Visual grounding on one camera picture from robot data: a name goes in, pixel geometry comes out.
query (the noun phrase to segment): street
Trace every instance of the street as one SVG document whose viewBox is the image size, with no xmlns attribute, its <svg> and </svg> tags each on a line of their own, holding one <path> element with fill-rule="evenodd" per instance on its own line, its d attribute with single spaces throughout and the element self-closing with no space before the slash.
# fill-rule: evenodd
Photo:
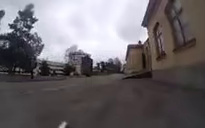
<svg viewBox="0 0 205 128">
<path fill-rule="evenodd" d="M 0 82 L 0 128 L 205 128 L 205 91 L 121 75 Z"/>
</svg>

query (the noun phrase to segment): distant building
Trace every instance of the distant building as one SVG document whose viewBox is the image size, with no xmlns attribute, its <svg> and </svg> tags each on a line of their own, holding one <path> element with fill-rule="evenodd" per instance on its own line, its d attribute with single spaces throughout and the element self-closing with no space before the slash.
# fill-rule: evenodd
<svg viewBox="0 0 205 128">
<path fill-rule="evenodd" d="M 127 47 L 125 73 L 138 73 L 143 70 L 142 63 L 143 45 L 130 44 Z"/>
<path fill-rule="evenodd" d="M 91 76 L 93 71 L 93 60 L 89 56 L 82 57 L 81 74 Z"/>
<path fill-rule="evenodd" d="M 56 74 L 63 74 L 63 70 L 64 70 L 64 66 L 65 64 L 64 63 L 61 63 L 61 62 L 55 62 L 55 61 L 48 61 L 48 60 L 41 60 L 41 59 L 38 59 L 37 60 L 37 68 L 35 69 L 36 72 L 40 72 L 40 67 L 41 67 L 41 64 L 43 61 L 46 61 L 49 68 L 50 68 L 50 72 L 51 74 L 53 72 L 55 72 Z"/>
<path fill-rule="evenodd" d="M 82 74 L 82 58 L 86 56 L 90 55 L 81 50 L 69 54 L 69 64 L 76 68 L 76 73 L 79 75 Z"/>
<path fill-rule="evenodd" d="M 146 40 L 144 44 L 139 41 L 138 44 L 128 45 L 124 73 L 143 74 L 151 72 L 151 65 L 149 40 Z"/>
</svg>

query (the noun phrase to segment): building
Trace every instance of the building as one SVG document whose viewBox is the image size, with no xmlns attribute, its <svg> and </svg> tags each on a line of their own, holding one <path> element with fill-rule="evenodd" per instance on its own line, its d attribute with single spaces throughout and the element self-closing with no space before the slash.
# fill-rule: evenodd
<svg viewBox="0 0 205 128">
<path fill-rule="evenodd" d="M 142 26 L 154 79 L 205 88 L 205 0 L 150 0 Z"/>
<path fill-rule="evenodd" d="M 48 60 L 40 60 L 40 59 L 37 59 L 37 67 L 35 69 L 35 72 L 39 72 L 40 71 L 40 67 L 41 67 L 41 64 L 43 61 L 46 61 L 47 64 L 48 64 L 48 67 L 50 68 L 50 73 L 53 74 L 53 73 L 56 73 L 57 75 L 60 75 L 60 74 L 64 74 L 64 66 L 65 64 L 64 63 L 61 63 L 61 62 L 55 62 L 55 61 L 48 61 Z"/>
<path fill-rule="evenodd" d="M 149 39 L 147 39 L 143 44 L 143 56 L 144 56 L 144 69 L 147 71 L 152 71 L 152 60 L 151 60 L 151 49 Z"/>
<path fill-rule="evenodd" d="M 145 74 L 152 71 L 151 53 L 149 40 L 144 44 L 130 44 L 126 53 L 126 65 L 124 72 L 126 74 Z"/>
<path fill-rule="evenodd" d="M 69 54 L 69 63 L 71 65 L 74 65 L 74 67 L 76 68 L 76 73 L 78 73 L 79 75 L 82 74 L 82 58 L 86 56 L 90 55 L 81 50 Z"/>
<path fill-rule="evenodd" d="M 93 60 L 89 56 L 82 57 L 81 74 L 91 76 L 93 71 Z"/>
<path fill-rule="evenodd" d="M 143 45 L 129 44 L 126 53 L 125 74 L 134 74 L 143 70 Z"/>
</svg>

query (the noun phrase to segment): sky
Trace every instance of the sky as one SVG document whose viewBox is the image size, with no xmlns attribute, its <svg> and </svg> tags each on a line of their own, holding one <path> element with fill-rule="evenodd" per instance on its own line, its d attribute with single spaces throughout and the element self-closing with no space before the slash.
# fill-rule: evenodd
<svg viewBox="0 0 205 128">
<path fill-rule="evenodd" d="M 125 59 L 127 45 L 145 41 L 141 27 L 149 0 L 0 0 L 6 14 L 1 33 L 18 10 L 33 3 L 39 21 L 36 31 L 45 44 L 40 58 L 64 61 L 67 48 L 77 45 L 91 54 L 94 61 L 119 57 Z"/>
</svg>

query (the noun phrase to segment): bush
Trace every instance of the bush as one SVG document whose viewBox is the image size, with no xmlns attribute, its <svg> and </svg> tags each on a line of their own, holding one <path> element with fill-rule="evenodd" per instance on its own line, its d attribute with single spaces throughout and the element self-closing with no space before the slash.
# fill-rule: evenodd
<svg viewBox="0 0 205 128">
<path fill-rule="evenodd" d="M 64 74 L 69 76 L 72 72 L 74 72 L 76 68 L 70 64 L 66 64 L 64 68 Z"/>
</svg>

